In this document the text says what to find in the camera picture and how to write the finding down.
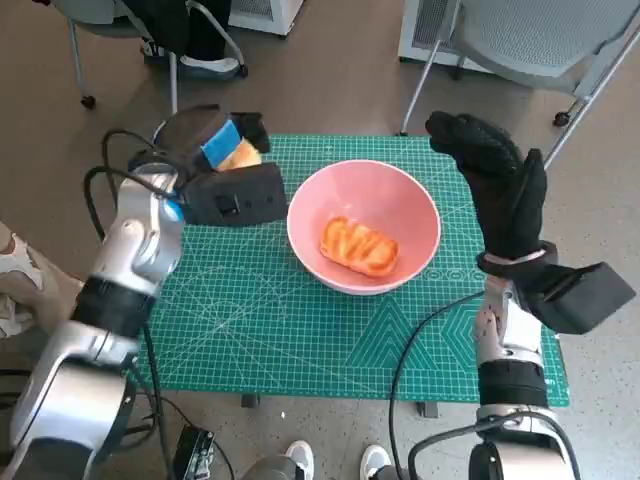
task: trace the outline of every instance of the caster wheel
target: caster wheel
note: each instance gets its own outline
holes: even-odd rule
[[[82,97],[82,100],[80,100],[80,103],[87,110],[93,110],[94,108],[96,108],[96,99],[92,95],[89,95],[87,97]]]
[[[558,112],[553,119],[553,126],[566,127],[569,124],[569,121],[571,121],[571,115],[569,115],[569,112]]]

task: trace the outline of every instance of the table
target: table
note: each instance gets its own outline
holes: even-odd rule
[[[386,295],[353,297],[317,282],[291,251],[284,221],[187,227],[184,254],[151,319],[164,388],[273,395],[389,397],[395,367],[430,312],[482,289],[482,237],[455,162],[426,137],[273,135],[287,195],[339,160],[396,165],[431,193],[442,242],[425,271]],[[435,318],[408,358],[398,398],[477,402],[471,328],[481,300]],[[549,399],[568,405],[557,338],[543,332]],[[146,365],[143,372],[148,375]]]

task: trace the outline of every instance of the gray chair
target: gray chair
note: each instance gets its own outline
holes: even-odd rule
[[[508,80],[573,95],[554,124],[567,125],[548,166],[640,37],[638,0],[447,0],[445,15],[404,117],[411,113],[438,49],[449,42]]]
[[[53,5],[67,17],[69,24],[69,35],[71,37],[71,51],[73,55],[73,64],[76,73],[76,82],[82,94],[82,105],[92,110],[95,108],[96,100],[89,93],[82,73],[82,65],[80,62],[80,50],[78,46],[78,38],[76,35],[76,26],[98,35],[109,38],[145,38],[152,40],[151,35],[146,27],[138,19],[127,6],[120,0],[54,0]],[[246,72],[244,65],[244,57],[240,48],[224,31],[215,17],[202,4],[195,0],[188,0],[186,8],[199,10],[214,28],[223,36],[227,44],[234,51],[240,68]],[[171,113],[178,111],[178,60],[176,54],[169,53],[169,84],[170,84],[170,102]]]

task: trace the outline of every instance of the toasted bread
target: toasted bread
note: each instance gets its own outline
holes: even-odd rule
[[[332,218],[320,242],[322,254],[369,277],[389,275],[398,260],[398,243],[346,217]]]

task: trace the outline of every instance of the bread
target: bread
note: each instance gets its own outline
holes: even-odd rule
[[[346,217],[332,218],[320,243],[322,254],[369,277],[389,275],[398,260],[398,243]]]
[[[231,170],[233,168],[250,167],[262,163],[260,152],[255,149],[246,139],[242,139],[236,149],[225,158],[220,165],[219,171]]]

